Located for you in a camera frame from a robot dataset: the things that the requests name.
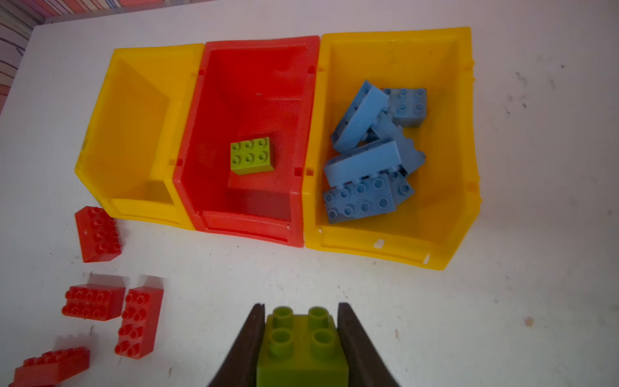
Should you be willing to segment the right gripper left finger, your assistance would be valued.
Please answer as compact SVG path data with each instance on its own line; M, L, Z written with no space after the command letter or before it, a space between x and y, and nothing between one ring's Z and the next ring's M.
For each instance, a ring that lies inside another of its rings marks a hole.
M265 330L264 304L255 304L209 387L256 386L257 363Z

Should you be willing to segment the small green lego brick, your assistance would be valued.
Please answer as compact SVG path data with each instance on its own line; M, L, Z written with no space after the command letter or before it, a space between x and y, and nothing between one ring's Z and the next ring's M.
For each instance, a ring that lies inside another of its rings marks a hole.
M274 171L269 137L231 143L231 171L238 175Z

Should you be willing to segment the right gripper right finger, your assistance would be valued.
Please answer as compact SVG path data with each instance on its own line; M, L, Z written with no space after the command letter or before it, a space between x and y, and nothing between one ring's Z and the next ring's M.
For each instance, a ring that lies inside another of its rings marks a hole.
M337 331L348 362L348 385L399 386L349 303L338 306Z

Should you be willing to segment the blue lego brick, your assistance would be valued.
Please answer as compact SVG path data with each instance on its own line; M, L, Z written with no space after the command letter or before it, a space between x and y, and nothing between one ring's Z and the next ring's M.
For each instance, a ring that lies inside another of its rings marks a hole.
M403 164L393 139L376 140L330 159L323 171L330 187L340 187Z
M333 148L339 153L355 148L388 105L389 96L365 81L330 137Z
M400 206L401 203L404 203L404 201L415 193L414 189L401 172L389 172L388 179L393 193L393 201L396 206Z
M425 164L425 154L414 147L414 141L405 137L402 127L396 125L391 116L385 112L378 114L376 120L369 127L365 141L369 143L383 139L395 142L401 159L401 173L405 177Z
M427 90L385 88L389 96L388 114L400 127L421 127L427 117Z
M322 196L329 224L388 214L397 209L387 173L327 190Z

